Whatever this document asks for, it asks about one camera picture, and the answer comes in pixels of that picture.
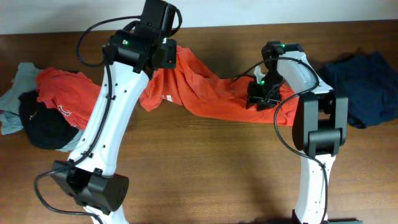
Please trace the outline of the red t-shirt white print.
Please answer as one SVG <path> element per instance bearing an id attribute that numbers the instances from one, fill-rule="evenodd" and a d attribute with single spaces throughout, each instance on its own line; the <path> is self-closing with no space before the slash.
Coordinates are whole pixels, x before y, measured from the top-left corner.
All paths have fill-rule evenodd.
<path id="1" fill-rule="evenodd" d="M 246 108 L 251 79 L 237 81 L 217 77 L 189 49 L 177 46 L 175 69 L 159 69 L 139 97 L 146 111 L 163 101 L 184 106 L 194 115 L 247 123 L 272 123 L 275 108 L 258 111 Z"/>

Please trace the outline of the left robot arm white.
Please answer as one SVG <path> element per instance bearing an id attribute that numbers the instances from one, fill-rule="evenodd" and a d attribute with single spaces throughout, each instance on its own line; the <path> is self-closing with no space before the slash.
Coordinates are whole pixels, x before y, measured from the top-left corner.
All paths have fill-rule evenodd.
<path id="1" fill-rule="evenodd" d="M 165 1 L 146 1 L 137 20 L 103 46 L 104 77 L 80 142 L 50 176 L 94 223 L 126 223 L 123 201 L 129 179 L 116 173 L 121 140 L 132 111 L 154 72 L 174 69 L 180 11 Z"/>

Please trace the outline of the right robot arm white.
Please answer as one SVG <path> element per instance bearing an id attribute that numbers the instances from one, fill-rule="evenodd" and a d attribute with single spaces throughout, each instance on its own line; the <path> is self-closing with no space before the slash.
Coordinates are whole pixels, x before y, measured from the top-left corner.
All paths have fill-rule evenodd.
<path id="1" fill-rule="evenodd" d="M 248 86 L 246 108 L 258 111 L 298 100 L 292 126 L 293 146 L 300 156 L 299 196 L 288 223 L 328 223 L 330 172 L 346 141 L 348 98 L 334 92 L 314 71 L 299 44 L 268 42 L 261 50 L 268 72 Z"/>

